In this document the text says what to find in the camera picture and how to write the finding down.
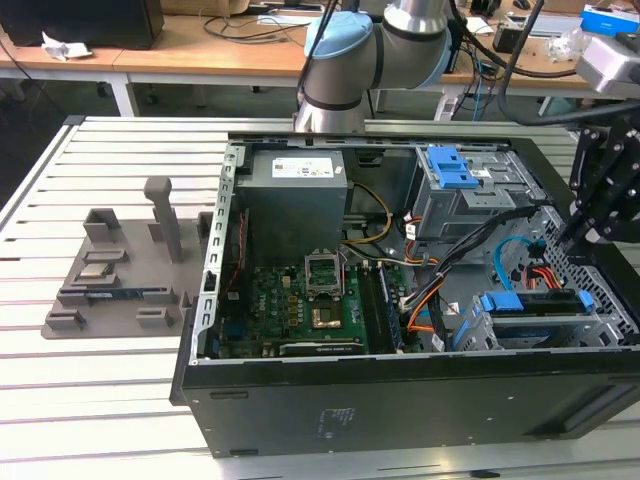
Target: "blue latch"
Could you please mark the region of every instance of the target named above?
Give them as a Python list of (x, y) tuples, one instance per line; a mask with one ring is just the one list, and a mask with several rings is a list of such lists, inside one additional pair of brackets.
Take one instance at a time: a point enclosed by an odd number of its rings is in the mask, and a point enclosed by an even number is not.
[(440, 188), (477, 188), (479, 185), (467, 161), (455, 147), (427, 147), (429, 163), (440, 177)]
[(524, 306), (516, 292), (487, 292), (480, 297), (486, 312), (522, 311)]
[(584, 305), (584, 308), (587, 309), (587, 312), (591, 313), (595, 307), (595, 304), (593, 302), (593, 297), (591, 296), (591, 294), (586, 290), (580, 290), (578, 292), (578, 298)]

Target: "motherboard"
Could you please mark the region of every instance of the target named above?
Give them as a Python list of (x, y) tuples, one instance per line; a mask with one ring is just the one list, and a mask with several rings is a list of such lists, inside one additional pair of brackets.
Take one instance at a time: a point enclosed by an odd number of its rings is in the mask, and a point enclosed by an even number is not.
[[(247, 358), (399, 348), (398, 300), (408, 288), (404, 271), (340, 261), (337, 272), (336, 278), (331, 258), (307, 265), (255, 267), (244, 289), (250, 291), (246, 315), (223, 318), (209, 353)], [(317, 292), (318, 287), (334, 285), (334, 280), (338, 290), (333, 295)], [(228, 297), (240, 301), (242, 293), (229, 292)]]

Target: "white table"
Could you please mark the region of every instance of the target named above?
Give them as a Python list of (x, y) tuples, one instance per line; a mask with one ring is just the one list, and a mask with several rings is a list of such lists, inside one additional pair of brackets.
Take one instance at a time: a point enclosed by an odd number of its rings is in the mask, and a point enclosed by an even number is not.
[[(532, 136), (568, 175), (575, 140), (561, 129), (459, 126), (458, 134)], [(478, 469), (531, 480), (637, 479), (638, 406), (576, 441), (215, 461), (190, 411), (167, 400), (177, 337), (41, 338), (91, 207), (151, 219), (144, 182), (168, 175), (178, 216), (195, 218), (213, 206), (227, 132), (289, 127), (283, 120), (120, 117), (62, 127), (0, 214), (0, 479), (433, 479)], [(368, 129), (451, 134), (432, 122), (377, 121)], [(638, 250), (625, 251), (637, 264)]]

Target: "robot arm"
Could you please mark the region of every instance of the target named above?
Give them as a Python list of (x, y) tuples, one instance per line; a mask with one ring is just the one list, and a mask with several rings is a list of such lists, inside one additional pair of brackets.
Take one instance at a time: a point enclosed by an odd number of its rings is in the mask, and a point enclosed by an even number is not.
[[(337, 12), (313, 52), (303, 79), (298, 132), (364, 131), (367, 89), (416, 88), (435, 83), (451, 54), (445, 0), (396, 0), (382, 24), (364, 14)], [(307, 30), (310, 54), (321, 19)]]

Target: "sticker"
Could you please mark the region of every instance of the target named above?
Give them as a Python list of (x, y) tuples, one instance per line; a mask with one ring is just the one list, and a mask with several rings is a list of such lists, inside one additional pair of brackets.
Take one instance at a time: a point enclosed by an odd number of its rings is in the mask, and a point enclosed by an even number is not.
[(444, 312), (445, 315), (460, 315), (460, 305), (458, 302), (448, 303), (447, 309)]
[(407, 225), (405, 227), (407, 231), (407, 240), (415, 240), (416, 239), (416, 226), (415, 225)]
[(431, 337), (431, 343), (433, 344), (433, 348), (435, 348), (437, 351), (444, 351), (444, 342), (435, 333)]
[(469, 173), (471, 173), (471, 175), (473, 175), (474, 177), (491, 178), (491, 173), (489, 173), (489, 170), (487, 170), (486, 168), (469, 170)]
[(273, 178), (333, 178), (330, 158), (276, 158)]
[(320, 411), (318, 417), (316, 438), (333, 440), (350, 425), (356, 414), (355, 408), (326, 408)]
[(94, 292), (94, 293), (87, 293), (85, 295), (85, 297), (87, 297), (87, 298), (113, 298), (113, 295), (111, 293)]

